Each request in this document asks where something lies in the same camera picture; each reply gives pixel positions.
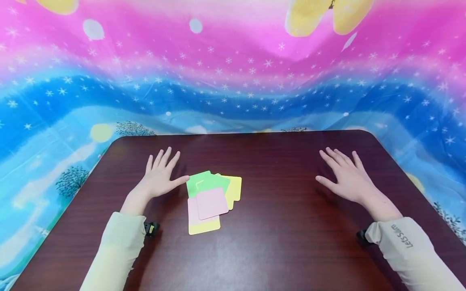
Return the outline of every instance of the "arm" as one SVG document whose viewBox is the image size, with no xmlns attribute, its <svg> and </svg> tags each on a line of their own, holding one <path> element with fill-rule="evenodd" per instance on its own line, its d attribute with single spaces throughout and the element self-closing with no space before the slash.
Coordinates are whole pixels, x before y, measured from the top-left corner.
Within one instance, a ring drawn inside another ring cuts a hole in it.
<svg viewBox="0 0 466 291">
<path fill-rule="evenodd" d="M 335 194 L 362 205 L 374 219 L 366 231 L 369 242 L 379 246 L 384 258 L 410 291 L 465 291 L 434 250 L 429 237 L 411 218 L 375 187 L 356 152 L 354 162 L 339 150 L 326 148 L 322 158 L 338 183 L 317 176 Z"/>
<path fill-rule="evenodd" d="M 152 163 L 149 156 L 146 173 L 128 194 L 120 212 L 114 212 L 103 232 L 99 250 L 82 283 L 80 291 L 120 291 L 144 246 L 144 210 L 153 198 L 184 184 L 189 177 L 170 181 L 171 172 L 179 159 L 177 152 L 167 164 L 171 148 L 161 150 Z"/>
</svg>

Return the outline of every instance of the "dark brown tabletop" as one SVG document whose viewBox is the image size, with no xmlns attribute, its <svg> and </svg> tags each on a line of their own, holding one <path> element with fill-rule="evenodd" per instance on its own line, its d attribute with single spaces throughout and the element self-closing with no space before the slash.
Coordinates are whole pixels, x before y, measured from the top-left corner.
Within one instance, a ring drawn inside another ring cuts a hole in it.
<svg viewBox="0 0 466 291">
<path fill-rule="evenodd" d="M 186 186 L 153 199 L 147 238 L 126 290 L 405 290 L 378 248 L 355 233 L 372 221 L 315 181 L 334 179 L 318 151 L 357 150 L 375 185 L 415 219 L 466 284 L 466 248 L 375 137 L 360 131 L 168 135 L 116 140 L 19 277 L 13 291 L 78 290 L 105 225 L 144 174 L 149 154 L 181 151 L 174 175 L 210 170 L 243 177 L 221 229 L 188 235 Z"/>
</svg>

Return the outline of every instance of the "long-sleeved shirt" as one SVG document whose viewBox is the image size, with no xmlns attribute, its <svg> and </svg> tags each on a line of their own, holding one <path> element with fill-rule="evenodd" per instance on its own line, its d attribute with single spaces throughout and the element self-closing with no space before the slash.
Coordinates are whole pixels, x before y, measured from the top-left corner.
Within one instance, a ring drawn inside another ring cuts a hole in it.
<svg viewBox="0 0 466 291">
<path fill-rule="evenodd" d="M 81 291 L 123 290 L 144 246 L 144 221 L 144 216 L 112 214 Z M 373 223 L 366 231 L 366 238 L 379 246 L 410 291 L 466 291 L 437 255 L 426 233 L 411 218 Z"/>
</svg>

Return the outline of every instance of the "finger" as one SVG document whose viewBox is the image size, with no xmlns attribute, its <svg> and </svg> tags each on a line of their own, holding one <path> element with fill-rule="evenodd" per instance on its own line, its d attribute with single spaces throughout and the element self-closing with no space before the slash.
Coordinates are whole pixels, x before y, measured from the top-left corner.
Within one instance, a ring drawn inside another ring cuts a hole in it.
<svg viewBox="0 0 466 291">
<path fill-rule="evenodd" d="M 334 159 L 329 157 L 329 155 L 327 155 L 323 150 L 319 150 L 319 154 L 321 155 L 322 159 L 327 163 L 327 165 L 329 165 L 332 168 L 334 172 L 338 170 L 340 166 L 337 162 L 335 162 Z"/>
<path fill-rule="evenodd" d="M 170 181 L 170 191 L 175 189 L 176 187 L 180 186 L 180 185 L 183 185 L 184 183 L 186 183 L 187 181 L 189 180 L 189 176 L 182 176 L 178 179 L 175 179 L 173 181 Z"/>
<path fill-rule="evenodd" d="M 171 159 L 171 161 L 167 165 L 167 170 L 172 171 L 173 168 L 176 166 L 176 163 L 178 162 L 179 156 L 181 153 L 179 151 L 176 152 L 175 156 Z"/>
<path fill-rule="evenodd" d="M 154 165 L 152 166 L 152 169 L 157 169 L 158 167 L 158 164 L 160 164 L 160 159 L 162 158 L 162 155 L 164 154 L 164 150 L 161 149 L 160 151 L 158 151 L 158 155 L 157 157 L 155 158 L 155 161 L 154 161 Z"/>
<path fill-rule="evenodd" d="M 159 168 L 165 168 L 165 166 L 167 165 L 168 158 L 170 157 L 170 154 L 171 154 L 171 147 L 168 147 L 167 151 L 164 153 L 164 155 L 160 159 L 160 164 L 158 164 Z"/>
<path fill-rule="evenodd" d="M 315 179 L 325 187 L 327 187 L 330 191 L 332 191 L 335 194 L 338 194 L 339 190 L 339 185 L 333 183 L 329 179 L 322 177 L 322 176 L 316 176 Z"/>
<path fill-rule="evenodd" d="M 356 168 L 358 168 L 361 171 L 365 172 L 366 170 L 364 169 L 363 162 L 361 161 L 361 159 L 357 155 L 357 152 L 354 150 L 352 154 L 353 154 L 354 164 L 355 164 Z"/>
<path fill-rule="evenodd" d="M 146 174 L 149 173 L 152 170 L 152 161 L 154 160 L 153 155 L 149 155 L 149 159 L 147 160 L 146 164 Z"/>
<path fill-rule="evenodd" d="M 342 159 L 348 164 L 348 165 L 351 165 L 351 166 L 354 166 L 353 164 L 353 161 L 348 158 L 347 155 L 345 155 L 344 153 L 342 153 L 341 151 L 337 150 L 337 149 L 334 149 L 334 151 L 340 156 L 342 157 Z"/>
<path fill-rule="evenodd" d="M 340 166 L 348 165 L 345 160 L 336 152 L 332 151 L 331 148 L 325 148 L 329 156 L 331 156 Z"/>
</svg>

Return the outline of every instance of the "stack of cards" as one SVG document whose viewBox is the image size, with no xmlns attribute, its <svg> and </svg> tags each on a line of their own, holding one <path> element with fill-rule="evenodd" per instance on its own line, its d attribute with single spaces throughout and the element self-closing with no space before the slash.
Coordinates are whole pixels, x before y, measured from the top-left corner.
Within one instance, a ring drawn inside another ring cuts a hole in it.
<svg viewBox="0 0 466 291">
<path fill-rule="evenodd" d="M 206 171 L 190 176 L 186 186 L 190 235 L 219 229 L 220 215 L 241 198 L 241 177 Z"/>
</svg>

